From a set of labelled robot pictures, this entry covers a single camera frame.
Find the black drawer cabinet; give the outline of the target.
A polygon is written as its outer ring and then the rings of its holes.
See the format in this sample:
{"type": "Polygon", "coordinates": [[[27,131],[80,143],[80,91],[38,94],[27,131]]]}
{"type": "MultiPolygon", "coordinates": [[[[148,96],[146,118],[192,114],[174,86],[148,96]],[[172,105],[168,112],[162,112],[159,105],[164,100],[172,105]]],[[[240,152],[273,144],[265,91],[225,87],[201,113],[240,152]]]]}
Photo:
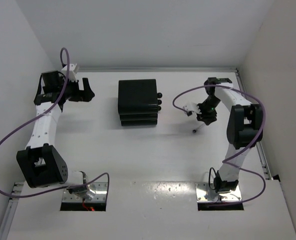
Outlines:
{"type": "Polygon", "coordinates": [[[123,127],[155,126],[158,122],[155,79],[118,82],[118,114],[123,127]]]}

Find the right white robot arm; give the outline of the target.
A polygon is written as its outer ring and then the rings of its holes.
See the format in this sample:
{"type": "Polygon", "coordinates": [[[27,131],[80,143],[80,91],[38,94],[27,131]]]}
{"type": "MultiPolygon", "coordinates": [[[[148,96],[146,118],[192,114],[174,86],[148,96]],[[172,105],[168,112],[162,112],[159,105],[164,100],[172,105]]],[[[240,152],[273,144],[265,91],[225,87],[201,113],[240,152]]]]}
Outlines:
{"type": "Polygon", "coordinates": [[[239,172],[251,148],[261,141],[260,127],[264,120],[263,107],[245,99],[232,90],[229,78],[210,77],[205,82],[208,97],[197,104],[197,120],[209,125],[217,120],[216,107],[223,103],[229,110],[227,139],[229,142],[225,162],[216,171],[213,190],[217,193],[234,191],[239,183],[239,172]]]}

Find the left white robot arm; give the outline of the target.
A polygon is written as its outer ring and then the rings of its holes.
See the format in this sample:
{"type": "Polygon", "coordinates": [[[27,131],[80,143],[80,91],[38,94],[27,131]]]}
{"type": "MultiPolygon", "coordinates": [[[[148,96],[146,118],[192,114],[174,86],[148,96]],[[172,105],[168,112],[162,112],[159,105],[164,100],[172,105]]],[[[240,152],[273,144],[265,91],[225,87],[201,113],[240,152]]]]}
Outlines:
{"type": "Polygon", "coordinates": [[[70,194],[86,198],[90,192],[83,171],[72,171],[55,148],[55,135],[59,117],[66,101],[90,102],[95,94],[87,78],[82,79],[83,89],[69,74],[57,70],[44,72],[39,78],[34,104],[37,120],[29,142],[16,154],[16,160],[31,188],[67,186],[70,194]]]}

